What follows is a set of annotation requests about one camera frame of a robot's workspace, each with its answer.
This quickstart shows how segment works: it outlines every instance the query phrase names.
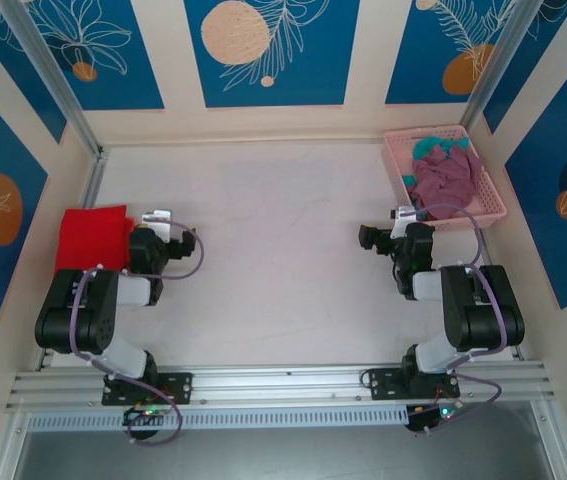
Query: red cloth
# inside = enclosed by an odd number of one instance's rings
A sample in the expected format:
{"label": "red cloth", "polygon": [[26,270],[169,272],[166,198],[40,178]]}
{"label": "red cloth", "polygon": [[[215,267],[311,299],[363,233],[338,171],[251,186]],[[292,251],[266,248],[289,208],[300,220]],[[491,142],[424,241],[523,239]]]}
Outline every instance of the red cloth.
{"label": "red cloth", "polygon": [[122,270],[130,261],[130,232],[134,220],[126,218],[127,207],[68,209],[59,231],[55,272],[61,269],[96,267]]}

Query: white table surface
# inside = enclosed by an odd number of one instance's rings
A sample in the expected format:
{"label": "white table surface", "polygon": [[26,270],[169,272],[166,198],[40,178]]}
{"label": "white table surface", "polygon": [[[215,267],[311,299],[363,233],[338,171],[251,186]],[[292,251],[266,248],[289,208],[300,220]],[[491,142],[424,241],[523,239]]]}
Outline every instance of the white table surface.
{"label": "white table surface", "polygon": [[[169,209],[206,251],[200,272],[166,281],[156,306],[119,308],[117,330],[159,364],[399,361],[443,330],[443,313],[405,300],[391,260],[358,244],[361,223],[391,225],[380,153],[372,142],[113,149],[97,205],[126,204],[138,219]],[[434,265],[469,261],[476,247],[471,230],[435,234]]]}

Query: crumpled cloth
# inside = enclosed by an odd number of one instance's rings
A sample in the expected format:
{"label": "crumpled cloth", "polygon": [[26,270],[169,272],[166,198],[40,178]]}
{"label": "crumpled cloth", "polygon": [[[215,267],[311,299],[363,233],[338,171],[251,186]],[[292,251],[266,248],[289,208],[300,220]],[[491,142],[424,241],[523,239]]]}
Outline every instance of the crumpled cloth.
{"label": "crumpled cloth", "polygon": [[440,145],[445,153],[449,155],[450,149],[455,145],[467,148],[470,145],[470,139],[468,137],[463,137],[460,140],[448,140],[441,137],[425,137],[416,142],[416,145],[414,145],[414,153],[412,154],[412,157],[415,160],[421,160],[423,157],[428,155],[436,145]]}
{"label": "crumpled cloth", "polygon": [[[409,189],[418,208],[451,203],[465,208],[478,193],[477,179],[483,167],[480,158],[458,145],[449,155],[440,145],[421,160],[413,161],[416,187]],[[435,220],[445,220],[458,213],[450,207],[437,207],[428,212]]]}

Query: metal frame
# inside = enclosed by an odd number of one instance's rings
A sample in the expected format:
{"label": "metal frame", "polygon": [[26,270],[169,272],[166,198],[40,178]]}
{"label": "metal frame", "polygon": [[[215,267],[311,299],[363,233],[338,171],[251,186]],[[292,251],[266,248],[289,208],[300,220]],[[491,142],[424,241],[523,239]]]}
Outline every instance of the metal frame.
{"label": "metal frame", "polygon": [[543,0],[529,0],[518,2],[514,8],[512,16],[496,42],[496,48],[467,101],[467,107],[460,121],[466,130],[470,130],[474,122],[483,114],[483,109],[542,4]]}
{"label": "metal frame", "polygon": [[[276,428],[405,423],[403,412],[407,405],[430,400],[372,401],[369,389],[359,383],[360,374],[369,368],[397,366],[163,366],[159,371],[188,371],[195,375],[191,404],[181,407],[186,429]],[[503,388],[501,402],[529,401],[554,476],[567,479],[567,428],[558,415],[543,363],[477,361],[458,370],[497,381]],[[464,403],[482,402],[493,394],[489,386],[474,382],[461,380],[459,387]],[[44,367],[38,372],[17,374],[2,431],[0,479],[13,478],[24,434],[30,429],[122,430],[116,418],[122,418],[124,408],[102,406],[102,388],[102,375],[90,367]],[[174,418],[166,428],[173,425]]]}
{"label": "metal frame", "polygon": [[101,145],[26,6],[19,0],[0,0],[0,10],[68,123],[74,128],[84,147],[97,161],[101,153]]}
{"label": "metal frame", "polygon": [[[370,391],[359,383],[361,372],[369,368],[396,368],[388,365],[290,366],[290,367],[159,367],[159,372],[187,371],[194,374],[191,408],[272,408],[334,407],[362,404],[414,405],[428,399],[372,401]],[[475,362],[459,372],[497,381],[503,388],[500,401],[551,400],[554,397],[543,363],[540,361]],[[101,410],[102,374],[90,367],[54,367],[16,376],[8,399],[7,412],[52,412]],[[463,402],[482,402],[494,389],[460,381]]]}

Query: pink plastic basket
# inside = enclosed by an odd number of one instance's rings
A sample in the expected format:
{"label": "pink plastic basket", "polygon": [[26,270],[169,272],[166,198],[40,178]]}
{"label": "pink plastic basket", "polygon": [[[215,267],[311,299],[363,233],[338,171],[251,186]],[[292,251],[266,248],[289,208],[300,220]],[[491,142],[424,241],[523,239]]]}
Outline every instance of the pink plastic basket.
{"label": "pink plastic basket", "polygon": [[[403,183],[403,175],[413,175],[412,152],[414,145],[420,139],[437,136],[446,139],[460,140],[467,137],[467,131],[460,125],[448,125],[443,127],[411,128],[409,130],[398,130],[388,132],[384,135],[383,163],[390,177],[394,194],[398,205],[412,205],[412,201]],[[470,150],[476,154],[476,150],[470,142]],[[499,196],[494,184],[484,168],[478,177],[479,193],[474,197],[472,203],[466,208],[481,228],[492,225],[496,220],[507,214],[503,200]],[[433,220],[423,222],[436,228],[437,231],[466,230],[473,228],[472,222],[462,213],[447,220]]]}

